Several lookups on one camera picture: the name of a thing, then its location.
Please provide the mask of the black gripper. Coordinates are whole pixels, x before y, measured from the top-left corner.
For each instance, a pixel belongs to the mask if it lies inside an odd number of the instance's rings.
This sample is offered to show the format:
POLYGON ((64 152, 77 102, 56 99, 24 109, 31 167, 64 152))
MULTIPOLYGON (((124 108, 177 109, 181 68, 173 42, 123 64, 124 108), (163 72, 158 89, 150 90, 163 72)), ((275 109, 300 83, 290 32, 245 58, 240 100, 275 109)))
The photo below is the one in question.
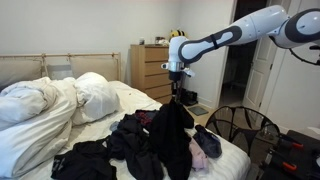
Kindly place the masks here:
POLYGON ((181 72, 169 72, 169 79, 171 80, 171 92, 172 98, 176 101, 180 101, 181 97, 181 79, 182 73, 181 72))

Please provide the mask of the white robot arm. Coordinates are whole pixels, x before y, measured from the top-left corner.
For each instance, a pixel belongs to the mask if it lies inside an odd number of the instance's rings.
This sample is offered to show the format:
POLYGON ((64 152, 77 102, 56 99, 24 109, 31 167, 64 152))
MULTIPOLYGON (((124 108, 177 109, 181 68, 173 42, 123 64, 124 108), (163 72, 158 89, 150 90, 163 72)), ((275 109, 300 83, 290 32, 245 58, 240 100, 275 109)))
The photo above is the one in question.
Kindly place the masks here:
POLYGON ((312 8, 290 17, 280 5, 272 5, 233 22, 227 28, 199 40, 176 36, 169 41, 168 62, 172 99, 180 100, 179 81, 185 73, 195 73, 186 64, 194 63, 210 51, 223 46, 242 45, 268 36, 279 48, 292 49, 320 40, 320 9, 312 8))

